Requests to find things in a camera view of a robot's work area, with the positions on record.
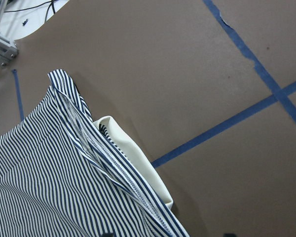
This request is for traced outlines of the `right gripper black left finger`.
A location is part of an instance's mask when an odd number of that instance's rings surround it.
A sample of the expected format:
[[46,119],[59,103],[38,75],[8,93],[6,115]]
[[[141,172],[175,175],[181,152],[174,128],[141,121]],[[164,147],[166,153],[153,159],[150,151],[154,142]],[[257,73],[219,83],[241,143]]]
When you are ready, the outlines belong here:
[[113,237],[113,233],[104,233],[102,237]]

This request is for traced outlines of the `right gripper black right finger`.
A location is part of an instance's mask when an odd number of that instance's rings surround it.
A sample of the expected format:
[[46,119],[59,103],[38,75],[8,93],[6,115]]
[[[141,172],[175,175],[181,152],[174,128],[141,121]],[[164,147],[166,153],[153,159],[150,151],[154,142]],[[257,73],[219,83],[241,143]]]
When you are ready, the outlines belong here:
[[237,237],[237,235],[234,233],[224,233],[223,237]]

